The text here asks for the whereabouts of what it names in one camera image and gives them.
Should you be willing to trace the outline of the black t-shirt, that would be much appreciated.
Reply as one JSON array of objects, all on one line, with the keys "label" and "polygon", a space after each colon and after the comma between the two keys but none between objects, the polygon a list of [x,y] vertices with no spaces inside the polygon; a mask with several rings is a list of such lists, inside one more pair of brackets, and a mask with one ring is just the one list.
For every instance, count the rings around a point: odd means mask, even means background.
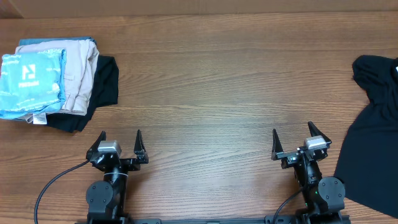
[{"label": "black t-shirt", "polygon": [[353,79],[369,104],[348,128],[335,169],[346,198],[397,217],[397,60],[362,55]]}]

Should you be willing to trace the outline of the light blue folded printed shirt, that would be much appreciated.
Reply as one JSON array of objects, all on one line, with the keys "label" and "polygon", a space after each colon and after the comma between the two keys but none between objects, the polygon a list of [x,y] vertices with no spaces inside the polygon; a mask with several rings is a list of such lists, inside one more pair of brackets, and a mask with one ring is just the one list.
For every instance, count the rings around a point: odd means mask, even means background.
[{"label": "light blue folded printed shirt", "polygon": [[5,54],[1,64],[1,118],[58,112],[66,101],[66,50]]}]

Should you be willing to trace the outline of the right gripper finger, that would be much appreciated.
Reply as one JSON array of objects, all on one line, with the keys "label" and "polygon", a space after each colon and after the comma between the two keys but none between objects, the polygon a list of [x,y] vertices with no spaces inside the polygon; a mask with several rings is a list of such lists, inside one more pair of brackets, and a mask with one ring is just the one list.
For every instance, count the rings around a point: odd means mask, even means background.
[{"label": "right gripper finger", "polygon": [[308,123],[308,128],[311,134],[311,137],[315,136],[321,136],[325,142],[330,145],[332,143],[331,139],[327,137],[325,134],[323,134],[315,125],[312,121],[309,121]]},{"label": "right gripper finger", "polygon": [[278,134],[277,134],[277,130],[276,130],[276,129],[273,129],[273,130],[272,130],[272,140],[273,140],[273,143],[272,143],[272,153],[273,153],[273,154],[280,154],[280,153],[283,153],[284,150],[283,150],[283,148],[282,148],[282,145],[281,145],[281,142],[280,142],[280,139],[279,139],[279,136],[278,136]]}]

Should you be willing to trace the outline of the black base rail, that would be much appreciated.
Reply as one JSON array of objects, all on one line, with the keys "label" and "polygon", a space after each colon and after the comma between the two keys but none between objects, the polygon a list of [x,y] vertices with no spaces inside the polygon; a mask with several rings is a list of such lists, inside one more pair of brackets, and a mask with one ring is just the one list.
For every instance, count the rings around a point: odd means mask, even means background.
[{"label": "black base rail", "polygon": [[158,218],[149,219],[127,219],[127,220],[94,220],[77,222],[76,224],[106,224],[106,223],[133,223],[133,224],[294,224],[303,223],[294,215],[280,215],[273,221],[272,215],[264,218],[222,218],[222,219],[188,219],[188,220],[161,220]]}]

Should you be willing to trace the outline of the blue folded garment at bottom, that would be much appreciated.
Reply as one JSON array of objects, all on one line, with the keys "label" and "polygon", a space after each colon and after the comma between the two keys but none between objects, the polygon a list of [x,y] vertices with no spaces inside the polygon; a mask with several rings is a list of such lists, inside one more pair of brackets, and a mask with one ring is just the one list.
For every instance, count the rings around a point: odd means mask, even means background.
[{"label": "blue folded garment at bottom", "polygon": [[19,41],[19,46],[22,45],[30,45],[30,44],[39,44],[42,42],[50,42],[50,41],[55,41],[55,40],[90,40],[96,44],[96,41],[94,38],[89,37],[89,36],[83,36],[83,37],[64,37],[64,38],[43,38],[43,39],[21,39]]}]

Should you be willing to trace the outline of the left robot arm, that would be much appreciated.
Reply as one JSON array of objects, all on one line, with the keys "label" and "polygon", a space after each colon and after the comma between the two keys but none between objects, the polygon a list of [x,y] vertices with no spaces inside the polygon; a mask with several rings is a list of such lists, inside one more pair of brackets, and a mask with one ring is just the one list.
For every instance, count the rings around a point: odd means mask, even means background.
[{"label": "left robot arm", "polygon": [[88,203],[87,223],[133,223],[124,211],[128,173],[139,171],[149,162],[142,133],[137,131],[134,145],[136,157],[122,158],[117,141],[108,141],[103,131],[88,149],[86,158],[93,167],[103,172],[103,180],[92,183],[86,191]]}]

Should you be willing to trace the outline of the black folded garment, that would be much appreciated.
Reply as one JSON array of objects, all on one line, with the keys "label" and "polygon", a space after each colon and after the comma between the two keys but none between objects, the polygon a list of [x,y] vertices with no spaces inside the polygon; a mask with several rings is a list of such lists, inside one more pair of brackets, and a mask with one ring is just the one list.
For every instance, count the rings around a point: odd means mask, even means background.
[{"label": "black folded garment", "polygon": [[47,115],[47,124],[69,133],[83,131],[92,119],[97,108],[116,105],[119,95],[119,68],[114,57],[100,55],[95,71],[93,91],[90,98],[87,114],[84,116],[72,114]]}]

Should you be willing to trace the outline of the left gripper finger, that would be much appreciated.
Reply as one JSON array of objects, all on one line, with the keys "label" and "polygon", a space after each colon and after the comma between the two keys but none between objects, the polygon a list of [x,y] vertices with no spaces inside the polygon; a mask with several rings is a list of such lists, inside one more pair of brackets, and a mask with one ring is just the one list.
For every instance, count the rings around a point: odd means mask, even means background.
[{"label": "left gripper finger", "polygon": [[100,145],[101,141],[106,140],[106,132],[102,131],[100,135],[98,136],[97,140],[93,143],[93,145],[87,150],[86,155],[87,156],[92,156],[94,153],[98,152],[98,147]]},{"label": "left gripper finger", "polygon": [[136,141],[134,145],[134,153],[137,156],[144,156],[146,155],[146,149],[142,139],[142,132],[140,129],[137,130],[136,134]]}]

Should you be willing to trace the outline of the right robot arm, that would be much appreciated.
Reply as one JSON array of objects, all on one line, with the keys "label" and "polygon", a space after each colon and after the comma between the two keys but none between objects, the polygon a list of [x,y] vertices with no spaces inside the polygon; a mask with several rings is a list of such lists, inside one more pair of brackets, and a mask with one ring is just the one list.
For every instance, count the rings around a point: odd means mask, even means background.
[{"label": "right robot arm", "polygon": [[284,152],[279,136],[272,130],[273,161],[281,161],[281,168],[293,168],[299,190],[286,199],[272,216],[271,223],[280,220],[281,210],[296,196],[302,194],[305,208],[284,218],[288,223],[350,223],[341,211],[345,208],[345,185],[333,176],[324,177],[318,162],[325,159],[332,141],[313,122],[308,122],[310,137],[294,152]]}]

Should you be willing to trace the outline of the beige folded garment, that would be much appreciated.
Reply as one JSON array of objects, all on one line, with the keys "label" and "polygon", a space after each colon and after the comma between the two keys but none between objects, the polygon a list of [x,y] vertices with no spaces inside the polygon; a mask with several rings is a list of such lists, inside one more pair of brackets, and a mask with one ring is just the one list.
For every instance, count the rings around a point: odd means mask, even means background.
[{"label": "beige folded garment", "polygon": [[59,112],[79,116],[86,115],[99,57],[96,44],[90,40],[55,40],[18,46],[16,52],[39,52],[48,49],[66,50],[64,68],[66,101]]}]

